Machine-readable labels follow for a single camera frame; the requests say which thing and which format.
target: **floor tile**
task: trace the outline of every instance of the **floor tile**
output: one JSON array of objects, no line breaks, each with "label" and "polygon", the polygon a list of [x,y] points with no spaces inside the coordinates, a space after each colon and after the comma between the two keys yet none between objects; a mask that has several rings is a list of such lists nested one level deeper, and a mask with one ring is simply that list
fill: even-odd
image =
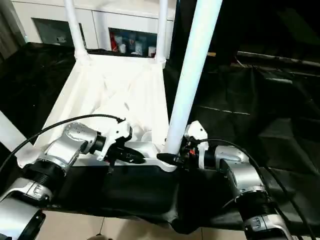
[{"label": "floor tile", "polygon": [[144,220],[105,218],[101,233],[113,240],[201,240],[201,229],[185,235]]},{"label": "floor tile", "polygon": [[86,240],[99,233],[103,217],[45,211],[37,240]]},{"label": "floor tile", "polygon": [[243,231],[224,230],[217,228],[202,228],[203,240],[246,240]]}]

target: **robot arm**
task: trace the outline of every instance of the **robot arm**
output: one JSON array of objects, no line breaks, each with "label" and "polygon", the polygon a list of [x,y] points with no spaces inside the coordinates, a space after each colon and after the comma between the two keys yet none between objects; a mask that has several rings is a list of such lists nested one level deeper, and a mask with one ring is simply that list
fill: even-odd
[{"label": "robot arm", "polygon": [[231,146],[215,149],[216,169],[229,179],[232,195],[244,223],[247,239],[287,239],[292,236],[277,213],[248,156]]},{"label": "robot arm", "polygon": [[80,154],[100,151],[106,156],[130,163],[143,163],[143,155],[124,147],[131,139],[128,122],[120,122],[106,136],[81,123],[70,123],[33,164],[22,169],[9,189],[0,196],[0,240],[33,240],[46,216],[38,206],[47,205],[65,181]]},{"label": "robot arm", "polygon": [[222,145],[212,151],[207,142],[196,143],[197,140],[208,137],[197,121],[186,128],[184,136],[186,143],[181,148],[180,156],[160,153],[157,155],[158,159],[178,167],[209,167],[223,173],[229,180],[247,239],[293,240],[285,221],[271,203],[259,174],[244,152],[232,146]]}]

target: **cable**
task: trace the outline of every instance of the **cable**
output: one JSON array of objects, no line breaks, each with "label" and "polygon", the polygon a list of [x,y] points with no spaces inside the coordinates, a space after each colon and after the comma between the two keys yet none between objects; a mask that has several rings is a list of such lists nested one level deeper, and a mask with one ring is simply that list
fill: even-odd
[{"label": "cable", "polygon": [[236,56],[234,56],[235,60],[237,61],[238,64],[240,64],[241,67],[245,68],[245,66],[238,60]]},{"label": "cable", "polygon": [[60,126],[62,124],[66,124],[75,120],[79,120],[79,119],[86,119],[86,118],[93,118],[93,117],[103,117],[103,118],[110,118],[110,119],[115,119],[117,120],[118,123],[122,122],[123,119],[116,117],[116,116],[112,116],[112,115],[107,115],[107,114],[88,114],[88,115],[82,115],[82,116],[76,116],[76,117],[71,117],[69,119],[63,120],[63,121],[59,121],[55,124],[52,124],[50,126],[45,127],[44,129],[42,129],[41,131],[37,132],[36,134],[34,134],[33,136],[29,137],[28,139],[26,139],[25,141],[23,141],[19,146],[17,146],[9,155],[8,157],[3,161],[2,166],[0,167],[0,173],[3,170],[3,168],[5,167],[5,165],[7,164],[7,162],[10,160],[10,158],[15,155],[21,148],[24,147],[24,145],[26,145],[27,143],[29,143],[31,140],[35,139],[36,137],[38,137],[39,135],[49,131],[50,129],[53,129],[57,126]]},{"label": "cable", "polygon": [[[202,142],[222,142],[222,143],[226,143],[229,144],[237,149],[239,149],[240,151],[244,152],[250,159],[251,164],[254,166],[255,170],[257,171],[257,173],[260,175],[261,180],[263,182],[263,184],[265,185],[265,187],[267,188],[267,191],[269,189],[267,182],[265,180],[265,178],[262,175],[262,172],[259,168],[258,163],[255,161],[255,159],[241,146],[231,142],[231,141],[227,141],[224,139],[219,139],[219,138],[207,138],[207,139],[202,139],[200,140],[200,143]],[[280,186],[280,188],[282,189],[284,195],[286,196],[287,199],[289,199],[289,201],[291,202],[293,208],[295,209],[295,211],[298,213],[299,217],[302,220],[302,223],[304,224],[304,226],[308,229],[310,237],[312,240],[316,240],[316,236],[314,234],[314,232],[311,229],[311,226],[308,224],[306,217],[304,216],[304,214],[302,213],[300,207],[296,204],[296,202],[290,197],[287,189],[285,188],[285,186],[283,185],[283,183],[280,181],[280,179],[277,177],[277,175],[266,165],[263,166],[264,169],[266,169],[268,171],[268,173],[270,173],[270,175],[274,178],[274,180],[276,181],[276,183]]]}]

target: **black cloth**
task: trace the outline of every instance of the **black cloth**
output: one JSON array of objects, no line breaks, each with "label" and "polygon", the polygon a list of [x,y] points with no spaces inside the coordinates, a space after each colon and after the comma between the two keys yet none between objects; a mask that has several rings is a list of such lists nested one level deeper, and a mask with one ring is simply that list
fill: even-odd
[{"label": "black cloth", "polygon": [[[72,70],[73,55],[72,48],[28,43],[0,65],[0,109],[27,137],[42,128]],[[168,62],[163,75],[170,115],[180,73]],[[278,78],[294,84],[268,80]],[[199,120],[209,137],[234,141],[260,164],[273,168],[320,236],[317,80],[258,68],[215,67],[201,76],[189,121]],[[4,159],[8,150],[2,146],[1,153]],[[1,190],[20,173],[15,159],[6,170],[0,175]],[[261,170],[272,197],[292,222],[291,233],[308,234],[280,187]],[[198,227],[242,229],[238,211],[232,206],[222,209],[231,192],[216,171],[167,173],[156,166],[116,166],[111,177],[107,171],[107,167],[72,167],[48,209],[131,216],[171,224],[180,233]]]}]

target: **metal rod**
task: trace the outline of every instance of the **metal rod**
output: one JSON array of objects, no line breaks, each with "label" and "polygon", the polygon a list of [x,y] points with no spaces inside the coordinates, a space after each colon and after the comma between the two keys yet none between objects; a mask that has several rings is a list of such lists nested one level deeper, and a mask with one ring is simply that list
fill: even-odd
[{"label": "metal rod", "polygon": [[66,17],[68,19],[70,32],[74,45],[74,56],[76,59],[87,56],[88,53],[85,49],[84,41],[80,32],[80,26],[76,17],[76,10],[73,0],[64,0],[66,10]]},{"label": "metal rod", "polygon": [[162,63],[163,67],[166,63],[165,49],[166,49],[166,23],[168,15],[168,0],[159,0],[159,19],[158,31],[156,36],[156,54],[155,59],[157,63]]},{"label": "metal rod", "polygon": [[222,0],[198,0],[196,3],[163,150],[165,153],[179,152],[221,4]]}]

